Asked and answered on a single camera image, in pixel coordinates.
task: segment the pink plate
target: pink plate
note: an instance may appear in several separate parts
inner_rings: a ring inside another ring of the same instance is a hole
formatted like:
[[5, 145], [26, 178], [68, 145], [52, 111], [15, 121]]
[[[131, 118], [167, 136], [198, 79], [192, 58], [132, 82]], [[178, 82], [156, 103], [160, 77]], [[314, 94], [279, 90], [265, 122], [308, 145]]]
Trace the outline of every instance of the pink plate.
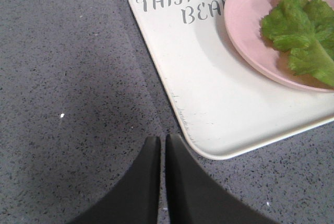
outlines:
[[[334, 7], [334, 0], [324, 0]], [[295, 76], [287, 67], [287, 56], [268, 46], [260, 35], [260, 20], [278, 0], [226, 0], [225, 26], [240, 55], [256, 70], [283, 85], [319, 92], [334, 89], [310, 75]]]

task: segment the lettuce leaf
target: lettuce leaf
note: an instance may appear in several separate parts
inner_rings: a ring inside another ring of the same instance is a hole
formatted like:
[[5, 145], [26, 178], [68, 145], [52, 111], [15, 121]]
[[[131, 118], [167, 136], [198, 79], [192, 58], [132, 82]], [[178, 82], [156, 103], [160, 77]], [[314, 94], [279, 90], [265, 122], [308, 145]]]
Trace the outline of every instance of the lettuce leaf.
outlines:
[[289, 53], [295, 75], [334, 86], [334, 10], [322, 0], [280, 0], [261, 20], [262, 35]]

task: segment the gray countertop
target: gray countertop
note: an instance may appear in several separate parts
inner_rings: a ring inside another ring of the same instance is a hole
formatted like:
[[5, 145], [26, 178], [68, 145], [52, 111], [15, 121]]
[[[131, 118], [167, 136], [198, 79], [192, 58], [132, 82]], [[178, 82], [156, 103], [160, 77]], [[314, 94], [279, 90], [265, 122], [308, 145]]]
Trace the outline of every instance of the gray countertop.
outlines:
[[[66, 223], [146, 136], [180, 128], [127, 0], [0, 1], [0, 223]], [[333, 136], [330, 123], [225, 161], [193, 155], [278, 222], [333, 223]]]

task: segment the white tray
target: white tray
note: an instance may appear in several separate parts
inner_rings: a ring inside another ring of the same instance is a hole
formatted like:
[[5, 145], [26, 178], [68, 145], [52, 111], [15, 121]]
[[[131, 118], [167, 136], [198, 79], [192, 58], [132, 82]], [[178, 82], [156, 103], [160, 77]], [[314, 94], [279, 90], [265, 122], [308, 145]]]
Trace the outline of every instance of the white tray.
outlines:
[[285, 87], [239, 56], [223, 0], [129, 3], [185, 138], [202, 156], [228, 159], [334, 120], [334, 93]]

